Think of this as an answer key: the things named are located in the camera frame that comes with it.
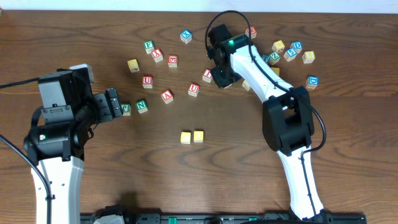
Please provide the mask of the red A block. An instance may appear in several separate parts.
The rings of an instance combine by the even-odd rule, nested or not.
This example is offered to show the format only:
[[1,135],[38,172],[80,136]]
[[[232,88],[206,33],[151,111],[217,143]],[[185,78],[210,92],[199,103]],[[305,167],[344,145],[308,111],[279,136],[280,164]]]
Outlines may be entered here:
[[161,93],[161,98],[165,104],[169,104],[174,100],[174,96],[170,90],[165,90]]

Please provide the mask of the yellow S block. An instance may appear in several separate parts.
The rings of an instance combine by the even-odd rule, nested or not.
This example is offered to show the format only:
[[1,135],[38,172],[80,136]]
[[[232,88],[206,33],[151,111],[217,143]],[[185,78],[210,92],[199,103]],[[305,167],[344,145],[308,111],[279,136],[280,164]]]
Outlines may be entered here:
[[243,88],[244,88],[246,91],[249,91],[249,90],[251,89],[251,86],[248,84],[248,82],[247,82],[246,80],[243,81],[242,86],[243,86]]

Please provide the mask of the green N block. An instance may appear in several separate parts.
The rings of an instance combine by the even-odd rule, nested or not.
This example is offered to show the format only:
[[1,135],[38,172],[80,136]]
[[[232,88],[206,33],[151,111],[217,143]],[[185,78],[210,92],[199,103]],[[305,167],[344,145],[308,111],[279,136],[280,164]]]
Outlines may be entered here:
[[147,103],[145,100],[140,100],[136,102],[137,111],[142,114],[148,111]]

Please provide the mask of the red U block left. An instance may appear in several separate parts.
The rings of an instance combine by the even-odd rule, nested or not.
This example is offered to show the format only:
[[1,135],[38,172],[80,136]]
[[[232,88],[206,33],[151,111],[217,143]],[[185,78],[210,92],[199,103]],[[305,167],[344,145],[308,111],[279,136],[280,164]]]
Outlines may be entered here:
[[145,89],[153,88],[154,82],[152,76],[143,76],[142,77],[142,86]]

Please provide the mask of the green Z block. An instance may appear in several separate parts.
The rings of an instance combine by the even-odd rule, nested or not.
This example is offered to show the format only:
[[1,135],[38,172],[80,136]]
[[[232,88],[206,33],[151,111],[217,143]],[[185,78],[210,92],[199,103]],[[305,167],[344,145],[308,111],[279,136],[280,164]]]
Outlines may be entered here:
[[273,52],[269,55],[269,63],[275,65],[280,60],[280,55],[277,52]]

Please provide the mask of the yellow O block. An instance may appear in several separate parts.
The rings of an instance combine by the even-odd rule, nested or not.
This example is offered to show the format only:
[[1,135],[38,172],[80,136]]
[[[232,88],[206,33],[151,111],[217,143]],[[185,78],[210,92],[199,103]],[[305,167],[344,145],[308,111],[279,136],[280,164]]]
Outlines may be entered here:
[[204,131],[194,131],[193,141],[195,143],[202,143],[204,141]]

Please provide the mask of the yellow block far left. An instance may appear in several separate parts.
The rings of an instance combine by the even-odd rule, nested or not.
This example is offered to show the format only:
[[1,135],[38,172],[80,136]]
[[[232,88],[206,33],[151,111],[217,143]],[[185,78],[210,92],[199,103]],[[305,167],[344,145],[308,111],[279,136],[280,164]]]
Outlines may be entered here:
[[127,65],[129,67],[131,73],[139,71],[139,65],[138,65],[138,62],[136,59],[128,60]]

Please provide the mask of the red U block centre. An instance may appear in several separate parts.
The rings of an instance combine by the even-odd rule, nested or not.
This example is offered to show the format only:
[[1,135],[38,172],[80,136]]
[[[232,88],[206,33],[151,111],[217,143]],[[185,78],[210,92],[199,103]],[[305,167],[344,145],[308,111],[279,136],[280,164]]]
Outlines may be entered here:
[[197,85],[197,84],[195,84],[195,83],[191,83],[191,84],[189,85],[189,87],[188,87],[188,94],[189,94],[190,96],[197,97],[197,96],[198,96],[198,93],[199,93],[199,90],[200,90],[200,86],[199,86],[199,85]]

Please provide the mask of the yellow 8 block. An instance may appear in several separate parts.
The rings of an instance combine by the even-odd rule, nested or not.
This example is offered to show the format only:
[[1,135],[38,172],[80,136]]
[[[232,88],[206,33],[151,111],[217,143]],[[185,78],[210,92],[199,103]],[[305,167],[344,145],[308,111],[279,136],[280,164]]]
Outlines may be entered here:
[[302,60],[304,64],[312,63],[315,60],[314,51],[305,51],[302,55]]

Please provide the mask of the yellow C block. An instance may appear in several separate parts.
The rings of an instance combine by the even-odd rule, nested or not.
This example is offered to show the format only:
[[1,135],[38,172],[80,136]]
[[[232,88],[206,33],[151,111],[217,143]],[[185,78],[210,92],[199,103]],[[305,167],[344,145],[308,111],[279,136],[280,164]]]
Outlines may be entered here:
[[183,131],[180,135],[180,142],[182,144],[190,144],[191,143],[191,132]]

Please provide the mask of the yellow block upper right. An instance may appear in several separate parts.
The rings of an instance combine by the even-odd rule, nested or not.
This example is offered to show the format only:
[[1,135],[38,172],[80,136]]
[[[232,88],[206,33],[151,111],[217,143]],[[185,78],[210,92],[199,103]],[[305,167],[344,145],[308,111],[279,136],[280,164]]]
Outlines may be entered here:
[[278,40],[278,41],[274,42],[272,45],[272,50],[274,52],[277,52],[278,54],[283,52],[284,49],[285,49],[285,45],[282,40]]

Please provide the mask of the green F block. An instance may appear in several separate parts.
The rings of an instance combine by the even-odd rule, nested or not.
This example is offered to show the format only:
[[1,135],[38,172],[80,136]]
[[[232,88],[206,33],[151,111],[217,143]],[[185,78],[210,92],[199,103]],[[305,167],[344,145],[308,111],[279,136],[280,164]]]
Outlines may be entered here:
[[146,50],[146,54],[150,54],[155,50],[154,42],[152,40],[145,41],[144,48]]

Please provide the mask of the blue d block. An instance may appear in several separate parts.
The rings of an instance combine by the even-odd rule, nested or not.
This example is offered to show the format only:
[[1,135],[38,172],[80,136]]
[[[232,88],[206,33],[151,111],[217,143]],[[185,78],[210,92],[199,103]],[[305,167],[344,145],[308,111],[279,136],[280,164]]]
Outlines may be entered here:
[[299,54],[299,53],[302,51],[303,46],[302,46],[301,41],[293,41],[293,42],[291,43],[291,45],[290,45],[290,48],[293,49],[293,50],[295,50],[295,52],[296,52],[297,54]]
[[315,89],[319,84],[319,78],[316,76],[309,76],[306,80],[305,87],[308,89]]

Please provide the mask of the blue 5 block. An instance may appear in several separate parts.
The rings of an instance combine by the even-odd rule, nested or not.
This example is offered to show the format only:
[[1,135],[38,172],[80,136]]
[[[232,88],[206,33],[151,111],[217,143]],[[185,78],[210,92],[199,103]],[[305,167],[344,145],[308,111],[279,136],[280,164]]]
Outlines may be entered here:
[[293,48],[289,48],[285,51],[284,58],[286,61],[291,61],[297,56],[297,52]]

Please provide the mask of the red E block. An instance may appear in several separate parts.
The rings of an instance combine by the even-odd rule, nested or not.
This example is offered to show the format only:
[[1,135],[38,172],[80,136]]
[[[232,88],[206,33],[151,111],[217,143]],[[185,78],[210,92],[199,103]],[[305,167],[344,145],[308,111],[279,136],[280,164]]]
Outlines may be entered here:
[[169,55],[168,56],[168,66],[170,68],[178,67],[178,56],[177,55]]

